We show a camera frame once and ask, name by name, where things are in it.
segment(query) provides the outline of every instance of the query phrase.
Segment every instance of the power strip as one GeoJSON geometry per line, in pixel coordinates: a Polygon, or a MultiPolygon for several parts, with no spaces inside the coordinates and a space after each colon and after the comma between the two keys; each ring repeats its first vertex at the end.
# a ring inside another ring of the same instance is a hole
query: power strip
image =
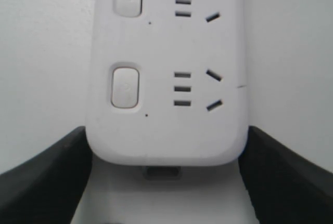
{"type": "Polygon", "coordinates": [[[228,163],[247,138],[242,0],[96,0],[86,133],[125,165],[228,163]]]}

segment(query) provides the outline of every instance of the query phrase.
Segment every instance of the white wall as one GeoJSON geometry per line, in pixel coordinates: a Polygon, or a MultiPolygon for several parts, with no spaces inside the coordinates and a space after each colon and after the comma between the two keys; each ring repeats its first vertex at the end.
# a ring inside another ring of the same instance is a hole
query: white wall
{"type": "MultiPolygon", "coordinates": [[[[0,173],[84,125],[93,4],[0,0],[0,173]]],[[[245,0],[251,124],[333,172],[331,5],[333,0],[245,0]]],[[[173,223],[200,210],[204,218],[198,223],[209,216],[212,223],[217,217],[255,223],[237,166],[219,169],[221,176],[207,172],[210,179],[197,181],[189,171],[184,180],[196,191],[189,193],[180,182],[176,188],[185,199],[178,202],[179,194],[168,186],[149,191],[137,172],[96,160],[76,223],[82,223],[83,209],[100,221],[154,223],[163,207],[173,223]],[[201,194],[206,201],[198,207],[201,194]],[[177,202],[188,207],[177,211],[177,202]],[[221,214],[216,205],[228,211],[221,214]]]]}

